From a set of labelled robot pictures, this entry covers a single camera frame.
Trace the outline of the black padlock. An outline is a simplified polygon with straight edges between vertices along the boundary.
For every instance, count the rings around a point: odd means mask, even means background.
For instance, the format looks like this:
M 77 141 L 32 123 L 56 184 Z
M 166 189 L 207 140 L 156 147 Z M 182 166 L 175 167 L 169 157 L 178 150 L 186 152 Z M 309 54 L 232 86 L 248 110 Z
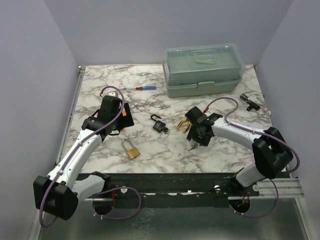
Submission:
M 164 128 L 166 127 L 166 124 L 160 121 L 161 117 L 156 114 L 152 114 L 150 118 L 155 122 L 152 128 L 158 133 L 163 132 Z

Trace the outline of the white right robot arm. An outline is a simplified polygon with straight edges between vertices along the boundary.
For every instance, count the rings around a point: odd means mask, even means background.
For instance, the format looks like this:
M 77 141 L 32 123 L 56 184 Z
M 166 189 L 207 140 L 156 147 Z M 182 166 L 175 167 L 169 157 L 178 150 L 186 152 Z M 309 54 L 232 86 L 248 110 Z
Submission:
M 185 114 L 191 127 L 186 139 L 207 147 L 213 137 L 220 137 L 240 144 L 253 152 L 254 162 L 242 168 L 230 181 L 230 191 L 241 196 L 248 187 L 263 179 L 275 179 L 293 159 L 293 153 L 280 132 L 270 127 L 267 130 L 249 129 L 235 125 L 216 113 L 207 116 L 198 107 Z

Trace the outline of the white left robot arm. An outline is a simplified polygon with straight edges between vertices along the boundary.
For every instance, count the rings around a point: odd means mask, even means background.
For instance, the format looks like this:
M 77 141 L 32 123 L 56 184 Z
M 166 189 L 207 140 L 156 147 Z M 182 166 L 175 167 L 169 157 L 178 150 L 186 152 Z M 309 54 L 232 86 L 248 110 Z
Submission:
M 111 191 L 108 175 L 95 171 L 84 180 L 77 177 L 107 136 L 133 125 L 129 104 L 115 96 L 104 96 L 100 108 L 83 121 L 75 143 L 64 158 L 47 176 L 38 176 L 34 180 L 36 208 L 41 213 L 68 220 L 86 198 L 95 194 L 107 197 Z

